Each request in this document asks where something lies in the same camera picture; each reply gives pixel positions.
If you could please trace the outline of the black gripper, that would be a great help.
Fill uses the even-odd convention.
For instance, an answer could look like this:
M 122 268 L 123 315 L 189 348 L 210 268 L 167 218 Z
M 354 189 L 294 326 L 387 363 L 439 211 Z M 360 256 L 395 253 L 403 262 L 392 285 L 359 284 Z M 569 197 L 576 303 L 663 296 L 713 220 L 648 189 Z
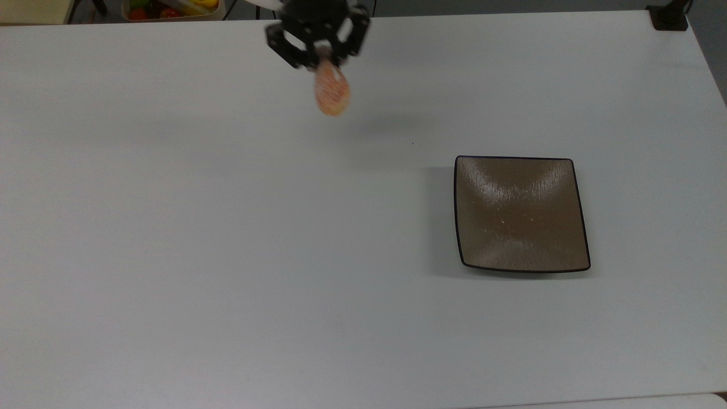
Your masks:
M 335 60 L 357 57 L 371 19 L 368 14 L 350 14 L 351 10 L 348 1 L 284 1 L 281 21 L 265 27 L 268 47 L 293 68 L 316 70 L 320 64 L 316 42 L 320 38 L 312 26 L 342 28 L 350 23 L 343 40 L 332 40 L 332 55 Z

